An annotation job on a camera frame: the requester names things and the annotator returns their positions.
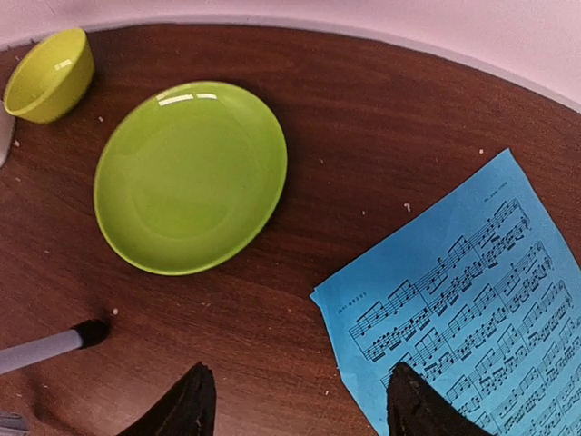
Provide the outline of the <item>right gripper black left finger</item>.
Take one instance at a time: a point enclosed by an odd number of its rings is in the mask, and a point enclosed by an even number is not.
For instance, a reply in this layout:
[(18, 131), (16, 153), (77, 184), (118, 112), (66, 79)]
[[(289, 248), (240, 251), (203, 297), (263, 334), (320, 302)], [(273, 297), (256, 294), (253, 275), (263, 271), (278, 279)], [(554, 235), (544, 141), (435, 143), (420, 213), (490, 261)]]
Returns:
[(119, 436), (213, 435), (215, 417), (215, 380), (212, 371), (197, 362)]

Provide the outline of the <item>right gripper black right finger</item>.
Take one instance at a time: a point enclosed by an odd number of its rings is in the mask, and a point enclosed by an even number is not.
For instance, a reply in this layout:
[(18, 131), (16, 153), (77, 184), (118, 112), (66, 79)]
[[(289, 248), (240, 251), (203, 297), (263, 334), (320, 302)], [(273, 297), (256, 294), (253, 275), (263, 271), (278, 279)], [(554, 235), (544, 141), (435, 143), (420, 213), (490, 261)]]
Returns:
[(405, 362), (397, 363), (389, 378), (387, 421), (394, 436), (489, 436)]

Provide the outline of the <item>white perforated music stand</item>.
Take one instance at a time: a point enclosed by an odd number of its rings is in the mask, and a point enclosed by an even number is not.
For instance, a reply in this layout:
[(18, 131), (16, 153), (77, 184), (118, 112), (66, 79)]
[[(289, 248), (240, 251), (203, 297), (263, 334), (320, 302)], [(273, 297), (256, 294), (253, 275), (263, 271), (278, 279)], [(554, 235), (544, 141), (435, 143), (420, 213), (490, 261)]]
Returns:
[[(1, 108), (1, 169), (13, 144), (15, 118)], [(110, 323), (93, 319), (69, 330), (1, 350), (1, 375), (42, 362), (58, 355), (85, 349), (103, 342), (110, 334)], [(17, 413), (1, 411), (1, 435), (28, 435), (26, 419)]]

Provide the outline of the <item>blue sheet music paper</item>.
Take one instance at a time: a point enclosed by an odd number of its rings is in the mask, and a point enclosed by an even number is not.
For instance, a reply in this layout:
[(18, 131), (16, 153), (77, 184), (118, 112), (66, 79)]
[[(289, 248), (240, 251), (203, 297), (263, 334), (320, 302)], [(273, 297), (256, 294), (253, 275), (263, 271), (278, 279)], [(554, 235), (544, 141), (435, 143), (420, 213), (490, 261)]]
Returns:
[(580, 432), (580, 270), (510, 151), (312, 300), (344, 385), (380, 435), (399, 362), (492, 434)]

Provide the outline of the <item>green plastic plate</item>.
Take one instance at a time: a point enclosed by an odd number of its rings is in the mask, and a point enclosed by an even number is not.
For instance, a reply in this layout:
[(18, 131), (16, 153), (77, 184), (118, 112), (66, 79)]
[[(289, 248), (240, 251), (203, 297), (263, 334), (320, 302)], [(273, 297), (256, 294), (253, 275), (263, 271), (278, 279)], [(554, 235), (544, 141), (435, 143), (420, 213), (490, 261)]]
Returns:
[(130, 265), (199, 273), (243, 250), (271, 218), (288, 168), (281, 125), (258, 96), (197, 81), (135, 107), (94, 176), (103, 238)]

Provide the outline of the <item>green plastic bowl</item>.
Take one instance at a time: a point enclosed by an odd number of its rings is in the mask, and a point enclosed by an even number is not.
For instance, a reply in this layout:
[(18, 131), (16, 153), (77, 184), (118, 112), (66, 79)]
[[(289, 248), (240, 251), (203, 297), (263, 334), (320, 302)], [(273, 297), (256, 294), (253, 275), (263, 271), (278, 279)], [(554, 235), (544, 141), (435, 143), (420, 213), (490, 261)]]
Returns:
[(95, 72), (87, 33), (73, 28), (37, 44), (10, 76), (5, 110), (26, 121), (49, 124), (70, 112)]

